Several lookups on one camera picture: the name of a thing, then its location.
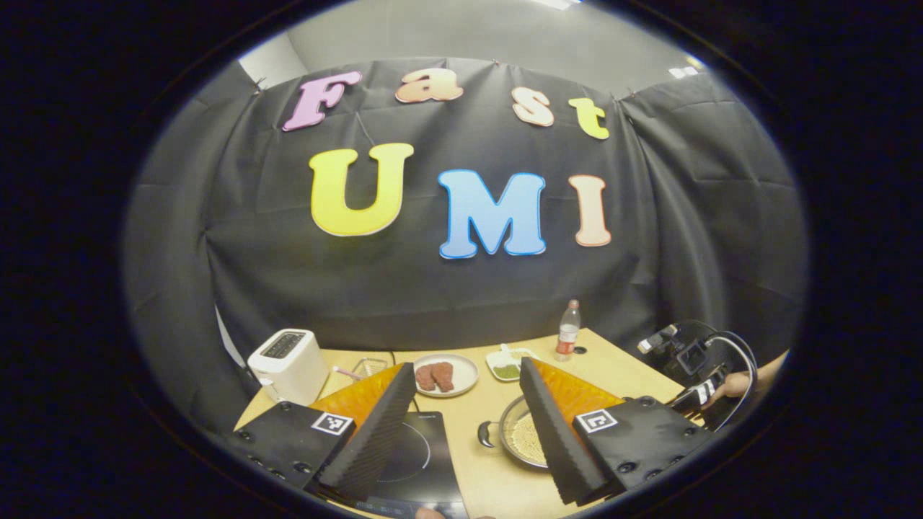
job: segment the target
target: black cooktop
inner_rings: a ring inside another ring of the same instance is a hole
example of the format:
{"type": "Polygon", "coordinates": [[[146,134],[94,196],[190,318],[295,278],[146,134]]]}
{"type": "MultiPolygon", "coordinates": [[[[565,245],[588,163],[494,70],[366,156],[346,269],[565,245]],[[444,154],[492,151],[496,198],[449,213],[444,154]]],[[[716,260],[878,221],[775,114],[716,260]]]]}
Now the black cooktop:
{"type": "Polygon", "coordinates": [[[371,497],[347,504],[388,517],[412,519],[418,508],[430,508],[447,519],[468,519],[442,413],[407,413],[400,434],[371,497]]]}

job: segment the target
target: pot handle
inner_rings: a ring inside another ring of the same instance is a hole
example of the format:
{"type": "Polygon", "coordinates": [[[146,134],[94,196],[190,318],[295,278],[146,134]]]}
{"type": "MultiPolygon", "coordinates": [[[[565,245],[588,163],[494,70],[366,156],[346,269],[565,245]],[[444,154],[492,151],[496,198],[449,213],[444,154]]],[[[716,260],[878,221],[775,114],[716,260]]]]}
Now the pot handle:
{"type": "Polygon", "coordinates": [[[490,424],[498,424],[499,422],[486,421],[483,424],[477,426],[477,439],[481,442],[481,445],[485,447],[493,448],[494,445],[490,442],[490,432],[487,430],[487,426],[490,424]]]}

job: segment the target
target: grain in pot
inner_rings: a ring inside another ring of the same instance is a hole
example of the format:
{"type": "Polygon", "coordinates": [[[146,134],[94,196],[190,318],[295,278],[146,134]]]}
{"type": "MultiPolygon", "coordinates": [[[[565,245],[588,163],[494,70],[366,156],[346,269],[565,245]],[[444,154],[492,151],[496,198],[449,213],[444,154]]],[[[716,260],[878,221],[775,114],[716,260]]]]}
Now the grain in pot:
{"type": "Polygon", "coordinates": [[[513,426],[512,439],[513,446],[523,456],[541,465],[548,465],[545,461],[545,453],[542,451],[542,444],[538,441],[538,432],[535,431],[532,414],[516,421],[513,426]]]}

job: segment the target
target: white toaster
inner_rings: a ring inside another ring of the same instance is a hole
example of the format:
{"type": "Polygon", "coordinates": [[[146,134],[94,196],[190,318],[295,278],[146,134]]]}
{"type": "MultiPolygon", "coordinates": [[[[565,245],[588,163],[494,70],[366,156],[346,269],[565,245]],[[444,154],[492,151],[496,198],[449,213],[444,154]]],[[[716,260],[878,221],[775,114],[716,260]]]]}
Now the white toaster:
{"type": "Polygon", "coordinates": [[[275,332],[246,363],[275,402],[313,404],[330,374],[314,333],[294,328],[275,332]]]}

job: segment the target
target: raw meat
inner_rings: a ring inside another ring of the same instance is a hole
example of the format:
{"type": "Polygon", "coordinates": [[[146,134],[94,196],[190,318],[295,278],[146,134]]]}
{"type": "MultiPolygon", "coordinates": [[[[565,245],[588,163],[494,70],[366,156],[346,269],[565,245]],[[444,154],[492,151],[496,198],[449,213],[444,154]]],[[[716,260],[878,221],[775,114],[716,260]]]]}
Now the raw meat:
{"type": "Polygon", "coordinates": [[[455,389],[455,386],[452,385],[452,365],[448,362],[437,362],[433,365],[433,379],[442,392],[450,392],[455,389]]]}
{"type": "Polygon", "coordinates": [[[416,383],[420,384],[423,391],[435,391],[436,381],[433,380],[433,365],[427,364],[416,371],[416,383]]]}

